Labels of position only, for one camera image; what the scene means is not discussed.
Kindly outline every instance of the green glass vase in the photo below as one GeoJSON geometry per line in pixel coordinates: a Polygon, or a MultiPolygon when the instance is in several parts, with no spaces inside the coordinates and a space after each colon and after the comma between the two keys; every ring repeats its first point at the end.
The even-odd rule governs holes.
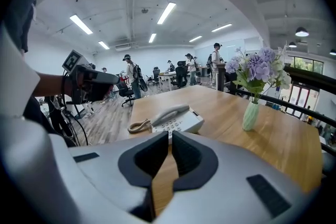
{"type": "Polygon", "coordinates": [[[259,114],[259,104],[250,102],[243,118],[243,130],[250,131],[254,127],[259,114]]]}

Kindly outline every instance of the window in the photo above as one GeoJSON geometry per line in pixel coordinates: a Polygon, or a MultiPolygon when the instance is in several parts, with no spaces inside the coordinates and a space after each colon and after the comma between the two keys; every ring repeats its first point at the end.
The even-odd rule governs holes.
{"type": "Polygon", "coordinates": [[[301,57],[294,57],[294,56],[290,57],[291,57],[291,64],[290,64],[291,67],[316,72],[318,74],[323,73],[323,62],[301,57]]]}

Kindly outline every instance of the desk telephone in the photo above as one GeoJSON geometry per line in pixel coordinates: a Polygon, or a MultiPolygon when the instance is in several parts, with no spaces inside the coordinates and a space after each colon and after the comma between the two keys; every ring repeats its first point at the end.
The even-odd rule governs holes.
{"type": "Polygon", "coordinates": [[[197,133],[203,125],[204,120],[189,105],[180,104],[162,111],[151,120],[146,119],[143,122],[131,124],[128,131],[130,133],[137,133],[148,123],[152,125],[152,133],[168,131],[169,143],[171,144],[173,131],[197,133]]]}

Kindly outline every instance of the cap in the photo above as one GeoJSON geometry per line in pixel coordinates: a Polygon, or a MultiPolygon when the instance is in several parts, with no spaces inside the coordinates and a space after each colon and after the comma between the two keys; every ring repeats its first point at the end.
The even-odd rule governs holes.
{"type": "Polygon", "coordinates": [[[126,59],[131,59],[131,56],[129,54],[125,54],[124,59],[122,60],[125,61],[126,59]]]}

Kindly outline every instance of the telephone cord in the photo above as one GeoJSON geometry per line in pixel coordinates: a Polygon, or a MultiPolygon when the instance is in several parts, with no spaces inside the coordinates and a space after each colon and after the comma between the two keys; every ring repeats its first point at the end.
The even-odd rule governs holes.
{"type": "Polygon", "coordinates": [[[143,129],[145,127],[145,125],[150,123],[150,122],[151,122],[151,120],[149,120],[149,119],[145,119],[142,122],[134,122],[127,128],[127,130],[129,131],[130,134],[139,133],[141,131],[141,129],[143,129]]]}

